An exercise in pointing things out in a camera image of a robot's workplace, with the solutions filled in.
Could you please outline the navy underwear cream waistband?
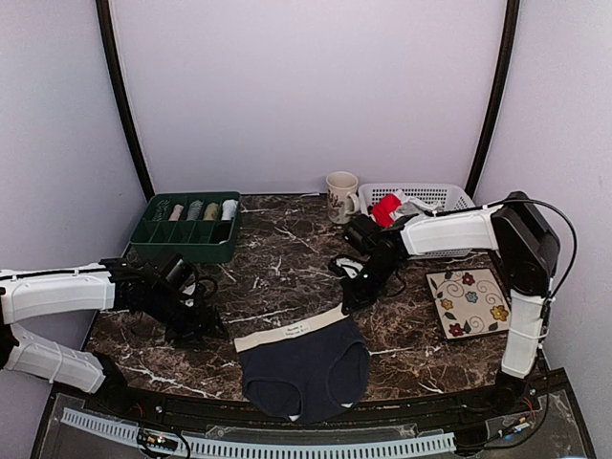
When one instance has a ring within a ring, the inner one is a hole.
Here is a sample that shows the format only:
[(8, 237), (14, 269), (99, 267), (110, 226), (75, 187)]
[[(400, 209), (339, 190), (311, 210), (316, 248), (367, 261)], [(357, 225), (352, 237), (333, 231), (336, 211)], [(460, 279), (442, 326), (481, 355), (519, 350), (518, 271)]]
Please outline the navy underwear cream waistband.
[(313, 424), (338, 416), (366, 392), (370, 356), (341, 305), (234, 340), (242, 392), (268, 416)]

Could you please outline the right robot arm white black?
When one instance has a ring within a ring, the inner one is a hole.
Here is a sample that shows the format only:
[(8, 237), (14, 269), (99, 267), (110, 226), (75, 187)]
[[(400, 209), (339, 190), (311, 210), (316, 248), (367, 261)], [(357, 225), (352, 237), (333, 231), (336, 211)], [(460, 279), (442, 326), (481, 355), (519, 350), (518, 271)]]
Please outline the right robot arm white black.
[(344, 237), (367, 260), (355, 276), (340, 282), (342, 311), (372, 306), (409, 258), (438, 251), (496, 251), (510, 293), (511, 320), (488, 406), (498, 415), (511, 413), (525, 398), (527, 377), (547, 336), (551, 304), (565, 281), (556, 276), (560, 240), (540, 213), (544, 206), (515, 191), (479, 207), (402, 216), (386, 229), (367, 216), (357, 217)]

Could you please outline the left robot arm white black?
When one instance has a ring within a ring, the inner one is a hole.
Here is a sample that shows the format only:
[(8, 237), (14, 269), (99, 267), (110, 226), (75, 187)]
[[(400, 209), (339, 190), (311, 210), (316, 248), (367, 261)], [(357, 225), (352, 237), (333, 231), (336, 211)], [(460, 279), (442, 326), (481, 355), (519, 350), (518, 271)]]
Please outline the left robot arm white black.
[(164, 328), (164, 339), (191, 345), (229, 333), (209, 304), (217, 282), (199, 275), (178, 253), (131, 263), (106, 258), (72, 269), (6, 271), (1, 276), (1, 367), (61, 383), (84, 393), (115, 417), (135, 408), (134, 394), (112, 359), (36, 335), (21, 321), (74, 311), (142, 313)]

